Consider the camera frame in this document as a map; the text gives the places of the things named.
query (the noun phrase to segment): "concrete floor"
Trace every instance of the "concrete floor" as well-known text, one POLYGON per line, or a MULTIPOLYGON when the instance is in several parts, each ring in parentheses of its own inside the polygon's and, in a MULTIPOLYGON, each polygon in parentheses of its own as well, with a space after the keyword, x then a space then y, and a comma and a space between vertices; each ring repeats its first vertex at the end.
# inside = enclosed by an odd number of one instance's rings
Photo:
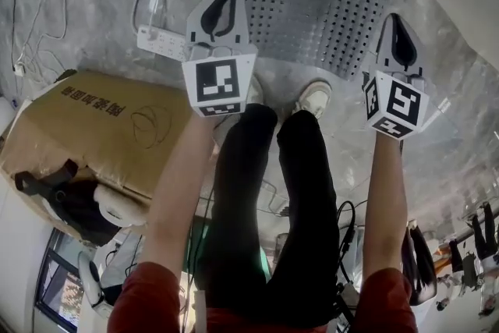
MULTIPOLYGON (((38 1, 17 0, 14 60, 27 39, 38 1)), ((167 0, 166 17, 163 18, 161 1, 155 8, 155 0, 139 0, 135 23, 148 23, 152 11, 154 25, 183 34, 186 17, 199 1, 167 0)), ((499 58, 494 55, 496 49, 492 45, 497 35, 485 42, 480 35, 487 35, 479 27, 487 28, 491 35, 499 25, 494 23, 497 18, 494 7, 485 0, 483 4, 473 4, 474 8, 469 5, 472 2, 465 0, 439 1, 444 8, 436 0, 391 0, 385 11, 399 12, 409 21, 426 45, 430 58, 426 77, 430 82, 428 91, 432 105, 427 117, 434 122, 427 131, 405 143, 405 184, 410 216, 418 218, 424 230, 434 230, 437 237, 446 239, 465 228, 460 219, 468 212, 466 206, 473 209, 475 203, 497 197, 499 76, 466 40, 474 43, 489 61, 497 61, 499 58)), ((36 59, 39 66, 43 64, 52 70, 42 68, 42 77, 33 74, 32 80, 18 78, 16 81, 10 54, 12 0, 4 0, 0 5, 0 27, 7 33, 0 37, 2 92, 8 99, 29 97, 33 90, 51 82, 62 68, 95 69, 183 87, 182 71, 177 62, 136 47, 130 26, 132 6, 133 0, 67 0, 66 35, 59 41, 44 39, 41 49, 45 51, 36 59)), ((35 48, 45 32, 59 35, 64 27, 63 16, 62 0, 44 0, 30 46, 35 48)), ((375 49, 375 41, 370 49, 375 49)), ((363 65, 364 70, 369 69, 368 61, 363 65)), ((352 200, 354 204, 365 200, 374 133, 365 128, 361 75, 353 82, 346 82, 322 69, 263 58, 258 60, 256 71, 263 80, 269 102, 275 107, 288 104, 317 76, 331 83, 334 92, 331 107, 320 124, 338 204, 343 200, 352 200)), ((262 239, 272 243, 278 233, 288 229, 287 218, 276 217, 268 207, 272 198, 274 211, 288 202, 276 143, 271 148, 265 179, 270 185, 263 186, 258 218, 262 239)), ((205 196, 210 188, 211 182, 207 182, 205 196)), ((365 205, 357 210, 358 223, 362 223, 365 205)), ((342 221, 348 220, 347 214, 342 221)))

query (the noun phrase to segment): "power strip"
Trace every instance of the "power strip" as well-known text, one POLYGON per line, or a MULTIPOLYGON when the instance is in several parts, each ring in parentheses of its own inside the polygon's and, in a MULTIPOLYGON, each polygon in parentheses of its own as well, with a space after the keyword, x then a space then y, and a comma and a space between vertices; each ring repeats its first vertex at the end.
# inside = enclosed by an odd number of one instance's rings
POLYGON ((169 30, 141 25, 137 34, 137 47, 180 62, 186 60, 186 38, 169 30))

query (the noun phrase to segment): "red sleeve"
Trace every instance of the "red sleeve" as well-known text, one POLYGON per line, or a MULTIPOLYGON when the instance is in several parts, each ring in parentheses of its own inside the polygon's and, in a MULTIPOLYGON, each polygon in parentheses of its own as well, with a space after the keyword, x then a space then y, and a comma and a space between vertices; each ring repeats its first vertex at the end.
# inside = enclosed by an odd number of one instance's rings
POLYGON ((416 333, 410 296, 411 286, 400 271, 376 272, 360 291, 352 333, 416 333))
POLYGON ((108 333, 179 331, 179 282, 161 265, 145 262, 126 279, 108 333))

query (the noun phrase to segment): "metal pegboard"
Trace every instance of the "metal pegboard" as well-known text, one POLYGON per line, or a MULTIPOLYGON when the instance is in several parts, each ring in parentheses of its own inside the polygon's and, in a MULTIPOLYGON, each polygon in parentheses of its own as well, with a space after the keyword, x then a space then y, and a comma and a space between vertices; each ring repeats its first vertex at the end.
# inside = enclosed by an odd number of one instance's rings
POLYGON ((246 0, 259 55, 355 77, 388 0, 246 0))

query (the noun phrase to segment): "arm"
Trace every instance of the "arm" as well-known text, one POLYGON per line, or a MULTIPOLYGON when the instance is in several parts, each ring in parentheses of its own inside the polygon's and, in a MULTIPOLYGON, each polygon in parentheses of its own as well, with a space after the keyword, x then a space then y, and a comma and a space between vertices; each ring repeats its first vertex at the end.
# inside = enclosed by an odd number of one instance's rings
POLYGON ((154 191, 140 263, 154 262, 177 278, 190 223, 213 150, 216 119, 193 114, 175 145, 154 191))
POLYGON ((367 197, 364 281, 383 269, 400 270, 406 226, 407 203, 399 143, 378 133, 367 197))

